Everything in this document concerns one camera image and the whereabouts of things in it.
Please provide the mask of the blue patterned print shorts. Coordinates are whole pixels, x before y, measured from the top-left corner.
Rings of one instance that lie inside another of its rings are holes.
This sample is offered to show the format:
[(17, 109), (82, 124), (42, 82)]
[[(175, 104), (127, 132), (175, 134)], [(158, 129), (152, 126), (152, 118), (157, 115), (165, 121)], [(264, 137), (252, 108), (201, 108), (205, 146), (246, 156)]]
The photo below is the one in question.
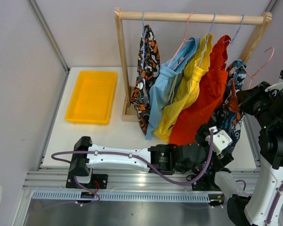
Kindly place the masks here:
[(223, 150), (223, 154), (232, 153), (240, 139), (244, 112), (239, 107), (236, 93), (244, 84), (245, 68), (246, 64), (241, 60), (235, 60), (228, 66), (223, 102), (215, 109), (209, 120), (209, 125), (224, 130), (232, 139), (232, 143)]

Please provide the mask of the orange red shorts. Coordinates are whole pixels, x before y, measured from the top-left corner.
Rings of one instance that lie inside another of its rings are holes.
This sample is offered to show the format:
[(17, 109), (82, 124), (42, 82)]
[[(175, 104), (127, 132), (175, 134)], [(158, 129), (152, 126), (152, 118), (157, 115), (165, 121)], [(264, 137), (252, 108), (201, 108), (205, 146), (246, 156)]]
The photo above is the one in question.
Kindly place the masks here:
[(207, 124), (214, 110), (223, 102), (228, 77), (226, 61), (229, 35), (222, 36), (210, 54), (210, 67), (200, 80), (200, 93), (197, 100), (181, 111), (170, 135), (169, 143), (186, 145), (195, 142), (195, 135), (202, 124)]

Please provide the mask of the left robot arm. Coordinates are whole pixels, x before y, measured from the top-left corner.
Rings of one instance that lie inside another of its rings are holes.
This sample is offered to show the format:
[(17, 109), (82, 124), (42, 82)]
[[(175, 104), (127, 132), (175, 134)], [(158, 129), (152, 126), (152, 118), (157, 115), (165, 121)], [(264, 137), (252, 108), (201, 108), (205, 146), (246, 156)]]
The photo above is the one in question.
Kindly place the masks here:
[(233, 140), (224, 131), (203, 124), (196, 133), (196, 142), (187, 145), (156, 145), (142, 149), (122, 149), (93, 144), (90, 137), (81, 137), (74, 146), (69, 175), (77, 176), (76, 182), (82, 188), (93, 183), (91, 169), (121, 169), (153, 172), (157, 169), (163, 175), (182, 174), (202, 170), (206, 161), (215, 171), (221, 170), (233, 160), (230, 154), (225, 161), (218, 158)]

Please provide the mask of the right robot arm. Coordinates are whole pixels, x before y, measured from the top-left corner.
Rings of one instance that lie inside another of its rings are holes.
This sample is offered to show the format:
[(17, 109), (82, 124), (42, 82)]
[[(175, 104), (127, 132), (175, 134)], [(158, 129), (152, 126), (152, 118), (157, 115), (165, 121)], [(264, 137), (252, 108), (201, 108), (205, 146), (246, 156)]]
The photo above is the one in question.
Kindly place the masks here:
[(236, 226), (276, 226), (283, 205), (283, 81), (274, 85), (264, 81), (237, 92), (237, 97), (240, 108), (261, 126), (261, 165), (254, 192), (248, 195), (224, 171), (207, 176), (206, 185), (222, 190), (228, 199), (227, 215)]

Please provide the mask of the light blue shorts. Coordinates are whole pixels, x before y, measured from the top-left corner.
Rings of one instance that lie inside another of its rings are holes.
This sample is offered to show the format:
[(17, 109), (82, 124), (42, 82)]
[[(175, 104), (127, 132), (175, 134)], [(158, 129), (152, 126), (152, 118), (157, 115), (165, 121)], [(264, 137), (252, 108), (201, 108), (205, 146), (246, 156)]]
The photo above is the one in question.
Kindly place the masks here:
[(194, 56), (199, 48), (200, 38), (190, 37), (189, 41), (178, 51), (175, 58), (163, 63), (159, 75), (150, 88), (150, 117), (145, 138), (152, 139), (153, 132), (158, 128), (162, 120), (163, 108), (169, 103), (171, 88), (175, 77), (180, 77), (184, 67)]

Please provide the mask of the yellow shorts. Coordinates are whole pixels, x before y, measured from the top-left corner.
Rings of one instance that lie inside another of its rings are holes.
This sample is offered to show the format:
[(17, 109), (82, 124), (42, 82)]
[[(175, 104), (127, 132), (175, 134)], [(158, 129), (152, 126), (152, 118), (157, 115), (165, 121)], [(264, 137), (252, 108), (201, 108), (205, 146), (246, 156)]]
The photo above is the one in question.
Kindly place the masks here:
[(171, 88), (169, 103), (163, 108), (162, 120), (153, 134), (169, 142), (169, 137), (180, 112), (191, 106), (198, 98), (200, 80), (210, 67), (213, 35), (200, 39), (199, 48), (184, 67), (180, 77), (176, 76)]

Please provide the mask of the black orange camouflage shorts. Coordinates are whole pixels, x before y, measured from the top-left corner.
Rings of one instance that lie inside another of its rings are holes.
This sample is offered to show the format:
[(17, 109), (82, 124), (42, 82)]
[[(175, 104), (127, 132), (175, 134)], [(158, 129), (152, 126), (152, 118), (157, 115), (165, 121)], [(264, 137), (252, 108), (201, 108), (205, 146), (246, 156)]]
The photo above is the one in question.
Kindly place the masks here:
[(145, 55), (142, 69), (142, 35), (137, 62), (137, 76), (130, 104), (137, 111), (139, 126), (146, 134), (150, 117), (150, 88), (154, 85), (160, 70), (160, 53), (157, 41), (150, 25), (145, 25)]

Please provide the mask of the wooden clothes rack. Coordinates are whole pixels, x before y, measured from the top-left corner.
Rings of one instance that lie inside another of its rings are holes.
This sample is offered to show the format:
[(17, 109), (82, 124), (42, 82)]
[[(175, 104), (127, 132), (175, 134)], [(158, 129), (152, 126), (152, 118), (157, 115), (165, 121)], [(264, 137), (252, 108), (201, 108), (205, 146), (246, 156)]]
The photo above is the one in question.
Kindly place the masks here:
[(251, 36), (249, 37), (243, 51), (239, 57), (243, 62), (248, 62), (253, 51), (259, 44), (262, 36), (272, 21), (272, 13), (264, 12), (262, 16), (238, 16), (238, 15), (217, 15), (213, 14), (186, 14), (186, 13), (162, 13), (162, 12), (134, 12), (122, 11), (115, 8), (115, 23), (117, 30), (117, 40), (119, 46), (121, 68), (125, 87), (125, 101), (122, 111), (122, 120), (125, 122), (137, 122), (136, 111), (130, 105), (133, 87), (129, 85), (129, 74), (125, 52), (125, 38), (123, 30), (124, 20), (133, 21), (161, 21), (161, 22), (190, 22), (190, 23), (215, 23), (215, 24), (240, 24), (254, 25)]

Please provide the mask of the yellow plastic tray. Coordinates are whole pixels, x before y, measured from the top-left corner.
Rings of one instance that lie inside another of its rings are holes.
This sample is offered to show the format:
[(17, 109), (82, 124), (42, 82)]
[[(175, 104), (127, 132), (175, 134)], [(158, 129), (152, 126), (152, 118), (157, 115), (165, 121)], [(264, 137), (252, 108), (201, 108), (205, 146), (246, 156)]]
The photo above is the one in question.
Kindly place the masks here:
[(116, 86), (116, 72), (81, 71), (69, 101), (65, 120), (74, 124), (107, 125)]

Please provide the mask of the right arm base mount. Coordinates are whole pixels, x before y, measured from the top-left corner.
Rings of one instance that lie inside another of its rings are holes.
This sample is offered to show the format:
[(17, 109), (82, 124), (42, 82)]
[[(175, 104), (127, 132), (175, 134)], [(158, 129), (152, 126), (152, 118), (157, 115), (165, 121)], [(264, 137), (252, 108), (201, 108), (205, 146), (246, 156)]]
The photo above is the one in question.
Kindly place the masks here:
[(193, 191), (218, 191), (221, 189), (215, 184), (215, 174), (204, 174), (197, 182), (194, 182), (191, 186)]

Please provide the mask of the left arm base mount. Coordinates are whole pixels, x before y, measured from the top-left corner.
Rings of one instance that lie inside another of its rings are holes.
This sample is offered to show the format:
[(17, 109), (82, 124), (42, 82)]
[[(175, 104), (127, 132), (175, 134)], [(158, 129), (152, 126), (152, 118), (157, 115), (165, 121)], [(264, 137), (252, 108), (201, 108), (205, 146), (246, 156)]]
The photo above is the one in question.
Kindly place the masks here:
[[(87, 177), (78, 177), (78, 182), (88, 189), (106, 189), (108, 184), (107, 174), (91, 174)], [(66, 188), (80, 188), (75, 182), (74, 176), (68, 175)]]

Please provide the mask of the aluminium mounting rail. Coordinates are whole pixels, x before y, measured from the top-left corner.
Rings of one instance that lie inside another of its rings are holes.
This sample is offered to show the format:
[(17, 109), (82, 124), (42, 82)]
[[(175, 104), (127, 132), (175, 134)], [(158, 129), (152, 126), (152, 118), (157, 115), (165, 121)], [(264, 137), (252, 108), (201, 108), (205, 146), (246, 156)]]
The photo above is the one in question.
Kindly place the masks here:
[[(154, 173), (144, 173), (136, 170), (94, 170), (94, 174), (107, 174), (107, 189), (175, 189), (176, 185), (168, 183), (163, 178)], [(40, 169), (29, 171), (25, 177), (24, 189), (64, 189), (68, 170), (64, 168)], [(247, 184), (247, 190), (254, 187), (259, 171), (232, 171), (234, 179), (242, 179)]]

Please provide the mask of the aluminium frame post left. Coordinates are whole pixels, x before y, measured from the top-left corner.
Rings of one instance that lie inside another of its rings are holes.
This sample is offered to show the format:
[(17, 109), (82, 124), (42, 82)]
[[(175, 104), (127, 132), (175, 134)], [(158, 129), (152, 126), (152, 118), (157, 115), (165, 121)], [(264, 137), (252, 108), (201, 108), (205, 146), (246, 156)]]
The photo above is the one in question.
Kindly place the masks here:
[(61, 64), (63, 70), (68, 73), (69, 72), (69, 67), (67, 65), (67, 62), (58, 46), (58, 43), (56, 42), (56, 39), (54, 38), (52, 31), (37, 3), (35, 0), (27, 0), (27, 3), (29, 7), (31, 8), (40, 28), (42, 29), (46, 39), (48, 40), (49, 45), (51, 46), (54, 54), (56, 55), (59, 63)]

